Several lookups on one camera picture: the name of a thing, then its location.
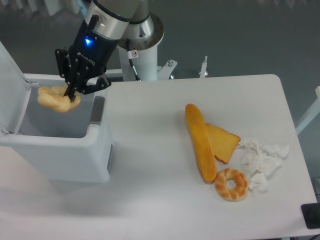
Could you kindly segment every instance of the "black device corner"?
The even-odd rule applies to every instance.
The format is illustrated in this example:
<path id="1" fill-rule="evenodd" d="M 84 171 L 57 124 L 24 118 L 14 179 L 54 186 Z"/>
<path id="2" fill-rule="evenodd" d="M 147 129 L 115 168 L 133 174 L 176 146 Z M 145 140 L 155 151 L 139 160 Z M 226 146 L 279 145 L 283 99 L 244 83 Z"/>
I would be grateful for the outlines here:
<path id="1" fill-rule="evenodd" d="M 305 225 L 308 229 L 320 229 L 320 203 L 301 205 Z"/>

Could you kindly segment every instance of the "metal bracket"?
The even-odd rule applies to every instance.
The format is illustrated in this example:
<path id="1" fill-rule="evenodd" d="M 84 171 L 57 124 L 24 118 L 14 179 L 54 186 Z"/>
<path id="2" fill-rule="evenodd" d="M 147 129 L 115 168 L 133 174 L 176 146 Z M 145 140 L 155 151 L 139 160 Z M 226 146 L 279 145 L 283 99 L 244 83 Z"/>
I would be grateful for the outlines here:
<path id="1" fill-rule="evenodd" d="M 171 76 L 172 71 L 178 65 L 177 61 L 170 59 L 163 68 L 158 72 L 157 78 L 158 80 L 165 80 L 169 79 Z"/>
<path id="2" fill-rule="evenodd" d="M 201 70 L 200 70 L 200 73 L 199 73 L 199 78 L 201 79 L 204 79 L 208 76 L 208 72 L 207 72 L 207 59 L 208 59 L 208 56 L 205 56 L 204 57 L 204 61 L 201 65 Z"/>
<path id="3" fill-rule="evenodd" d="M 32 82 L 32 81 L 30 81 L 29 79 L 25 78 L 24 76 L 23 76 L 23 77 L 21 77 L 21 78 L 22 78 L 22 80 L 23 80 L 23 81 L 25 81 L 27 84 L 32 85 L 32 84 L 34 84 L 34 83 L 35 83 L 35 82 Z"/>

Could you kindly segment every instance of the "white panel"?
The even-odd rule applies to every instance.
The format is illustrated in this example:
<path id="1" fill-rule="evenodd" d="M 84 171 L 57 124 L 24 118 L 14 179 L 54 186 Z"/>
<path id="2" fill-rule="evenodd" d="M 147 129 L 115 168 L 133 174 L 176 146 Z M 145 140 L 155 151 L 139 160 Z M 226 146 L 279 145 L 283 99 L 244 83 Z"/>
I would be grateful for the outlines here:
<path id="1" fill-rule="evenodd" d="M 21 0 L 15 0 L 16 4 L 18 5 L 19 9 L 22 9 L 24 7 L 24 5 L 22 4 Z"/>
<path id="2" fill-rule="evenodd" d="M 77 0 L 64 0 L 64 4 L 70 12 L 74 14 L 79 13 L 80 7 Z"/>
<path id="3" fill-rule="evenodd" d="M 29 4 L 32 12 L 35 12 L 38 10 L 36 0 L 28 0 L 28 4 Z"/>
<path id="4" fill-rule="evenodd" d="M 0 42 L 0 125 L 15 130 L 28 88 L 23 73 Z"/>
<path id="5" fill-rule="evenodd" d="M 308 110 L 302 115 L 302 117 L 297 122 L 297 127 L 295 128 L 296 134 L 300 134 L 303 129 L 320 113 L 320 102 L 315 100 Z"/>
<path id="6" fill-rule="evenodd" d="M 56 14 L 63 7 L 61 0 L 44 0 L 44 3 L 50 16 Z"/>
<path id="7" fill-rule="evenodd" d="M 2 5 L 7 5 L 8 3 L 9 3 L 9 1 L 8 0 L 1 0 L 1 3 L 2 3 Z"/>

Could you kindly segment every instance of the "white table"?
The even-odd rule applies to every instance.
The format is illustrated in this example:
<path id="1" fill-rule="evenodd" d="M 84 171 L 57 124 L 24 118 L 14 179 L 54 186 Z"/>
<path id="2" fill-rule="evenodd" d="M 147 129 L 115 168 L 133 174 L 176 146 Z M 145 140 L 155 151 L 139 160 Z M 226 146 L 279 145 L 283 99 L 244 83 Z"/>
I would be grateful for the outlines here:
<path id="1" fill-rule="evenodd" d="M 280 80 L 274 75 L 113 83 L 110 180 L 49 181 L 0 148 L 0 239 L 249 240 L 315 235 L 300 206 L 316 202 Z M 289 144 L 268 192 L 223 200 L 204 184 L 185 105 L 242 138 Z M 242 169 L 237 149 L 227 166 Z"/>

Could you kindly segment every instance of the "tissue paper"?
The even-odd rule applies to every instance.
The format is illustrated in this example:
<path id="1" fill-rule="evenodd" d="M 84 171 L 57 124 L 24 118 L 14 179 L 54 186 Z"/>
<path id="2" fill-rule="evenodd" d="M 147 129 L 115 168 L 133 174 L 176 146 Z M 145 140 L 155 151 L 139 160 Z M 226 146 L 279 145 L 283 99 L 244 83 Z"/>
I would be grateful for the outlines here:
<path id="1" fill-rule="evenodd" d="M 266 192 L 268 188 L 266 176 L 263 173 L 255 174 L 249 180 L 249 188 L 257 194 L 262 194 Z"/>
<path id="2" fill-rule="evenodd" d="M 241 160 L 253 194 L 264 193 L 268 188 L 266 177 L 270 176 L 288 155 L 290 146 L 263 145 L 255 138 L 241 140 L 237 148 L 250 149 Z"/>

